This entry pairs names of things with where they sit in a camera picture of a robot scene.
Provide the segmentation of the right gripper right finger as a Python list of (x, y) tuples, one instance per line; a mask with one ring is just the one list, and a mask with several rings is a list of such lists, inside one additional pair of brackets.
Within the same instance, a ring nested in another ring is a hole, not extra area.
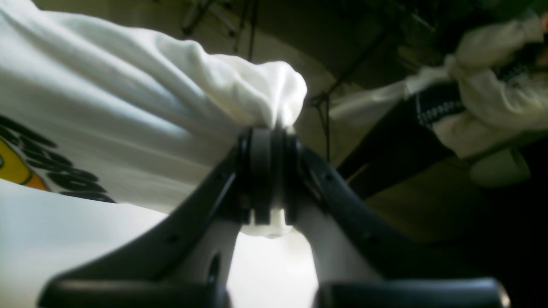
[(441, 257), (391, 228), (331, 166), (274, 131), (286, 222), (313, 252), (314, 308), (508, 308), (494, 278)]

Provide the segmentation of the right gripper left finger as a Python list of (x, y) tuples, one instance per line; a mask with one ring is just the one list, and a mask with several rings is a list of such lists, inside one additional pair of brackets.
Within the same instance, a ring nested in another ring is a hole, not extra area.
[(250, 129), (174, 212), (145, 234), (44, 287), (40, 308), (230, 308), (227, 279), (245, 225), (271, 223), (274, 131)]

